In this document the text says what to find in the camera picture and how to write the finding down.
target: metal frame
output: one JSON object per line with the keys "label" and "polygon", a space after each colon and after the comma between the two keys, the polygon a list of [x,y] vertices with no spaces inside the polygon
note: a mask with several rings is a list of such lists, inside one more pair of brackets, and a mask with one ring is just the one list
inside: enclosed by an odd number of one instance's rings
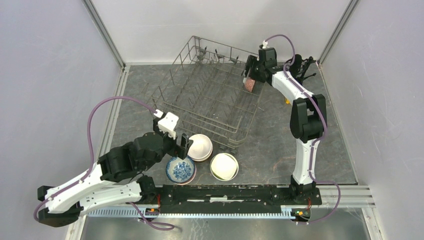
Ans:
{"label": "metal frame", "polygon": [[117,47],[114,44],[114,41],[112,40],[111,36],[109,35],[108,30],[106,29],[105,24],[103,23],[102,19],[99,16],[99,13],[97,12],[93,2],[91,0],[82,0],[85,7],[87,8],[88,13],[90,14],[91,18],[93,19],[94,24],[96,25],[98,31],[100,32],[101,36],[103,37],[104,41],[106,42],[107,46],[109,47],[110,51],[113,54],[113,57],[115,58],[118,65],[124,69],[125,68],[125,62],[122,59]]}
{"label": "metal frame", "polygon": [[247,138],[264,86],[257,82],[253,92],[243,88],[244,62],[238,57],[246,59],[249,55],[256,56],[253,52],[192,36],[149,103],[156,109],[177,114],[180,120],[177,129],[205,134],[212,141],[235,149]]}
{"label": "metal frame", "polygon": [[352,15],[352,12],[355,10],[356,6],[358,5],[360,0],[350,0],[349,4],[347,5],[346,9],[343,12],[343,15],[341,16],[340,20],[337,23],[337,26],[335,27],[333,33],[331,34],[330,39],[328,40],[327,44],[324,47],[324,50],[321,53],[321,56],[319,56],[318,63],[322,64],[325,59],[327,58],[330,50],[333,48],[334,43],[339,38],[340,33],[345,28],[346,23],[348,22],[349,18]]}

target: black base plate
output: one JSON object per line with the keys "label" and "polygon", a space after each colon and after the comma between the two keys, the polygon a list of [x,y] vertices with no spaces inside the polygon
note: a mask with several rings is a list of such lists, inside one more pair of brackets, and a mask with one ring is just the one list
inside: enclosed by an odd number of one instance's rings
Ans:
{"label": "black base plate", "polygon": [[169,214],[281,213],[281,205],[306,206],[308,198],[312,205],[322,204],[318,188],[295,198],[288,186],[277,185],[164,185],[158,191],[160,212]]}

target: red object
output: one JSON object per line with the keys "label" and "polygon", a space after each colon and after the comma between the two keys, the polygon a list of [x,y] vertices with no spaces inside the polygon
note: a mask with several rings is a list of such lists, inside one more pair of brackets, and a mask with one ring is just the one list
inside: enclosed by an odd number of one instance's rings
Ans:
{"label": "red object", "polygon": [[255,80],[251,79],[250,77],[246,79],[246,82],[244,83],[244,87],[246,88],[249,93],[253,91],[253,87],[255,86]]}

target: white wall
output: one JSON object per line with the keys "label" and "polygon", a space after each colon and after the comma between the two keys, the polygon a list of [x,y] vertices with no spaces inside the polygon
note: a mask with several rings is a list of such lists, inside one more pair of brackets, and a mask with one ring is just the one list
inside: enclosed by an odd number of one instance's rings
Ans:
{"label": "white wall", "polygon": [[[93,0],[127,63],[172,62],[192,35],[257,52],[286,34],[297,52],[318,58],[349,0]],[[279,59],[290,45],[270,41]]]}
{"label": "white wall", "polygon": [[387,239],[423,239],[424,1],[361,1],[323,63]]}
{"label": "white wall", "polygon": [[120,68],[80,0],[1,1],[0,33],[0,239],[63,239],[67,227],[34,221],[37,188],[87,169],[87,118]]}

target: white bowl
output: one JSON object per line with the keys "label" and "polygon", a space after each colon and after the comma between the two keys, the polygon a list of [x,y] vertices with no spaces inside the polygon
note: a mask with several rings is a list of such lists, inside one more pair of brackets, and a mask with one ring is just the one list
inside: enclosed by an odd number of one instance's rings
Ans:
{"label": "white bowl", "polygon": [[210,172],[221,181],[230,181],[239,173],[239,163],[228,153],[220,153],[210,161]]}
{"label": "white bowl", "polygon": [[193,161],[202,162],[211,156],[213,145],[209,137],[203,134],[195,134],[189,140],[193,140],[193,144],[190,146],[187,155]]}

